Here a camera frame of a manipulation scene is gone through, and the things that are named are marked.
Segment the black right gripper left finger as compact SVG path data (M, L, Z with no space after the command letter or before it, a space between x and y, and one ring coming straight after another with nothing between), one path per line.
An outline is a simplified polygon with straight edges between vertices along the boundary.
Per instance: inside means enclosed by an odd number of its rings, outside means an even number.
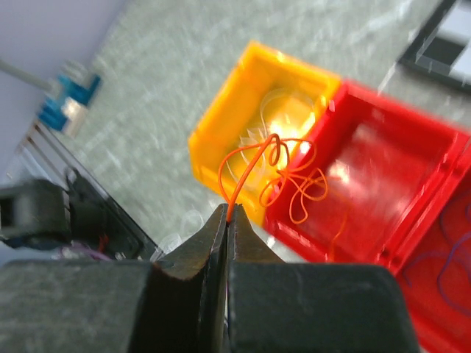
M3 352L222 352L227 206L150 261L1 267Z

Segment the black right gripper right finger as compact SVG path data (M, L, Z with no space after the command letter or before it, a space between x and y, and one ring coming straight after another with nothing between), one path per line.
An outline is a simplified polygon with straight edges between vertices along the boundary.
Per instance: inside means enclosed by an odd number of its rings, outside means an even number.
M379 265L287 263L235 206L228 236L232 352L418 352L401 289Z

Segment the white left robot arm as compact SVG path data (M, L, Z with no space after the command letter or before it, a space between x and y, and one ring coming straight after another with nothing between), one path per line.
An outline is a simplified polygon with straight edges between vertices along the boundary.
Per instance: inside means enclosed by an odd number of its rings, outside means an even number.
M47 179L1 189L1 241L13 248L95 241L105 233L106 218L100 201Z

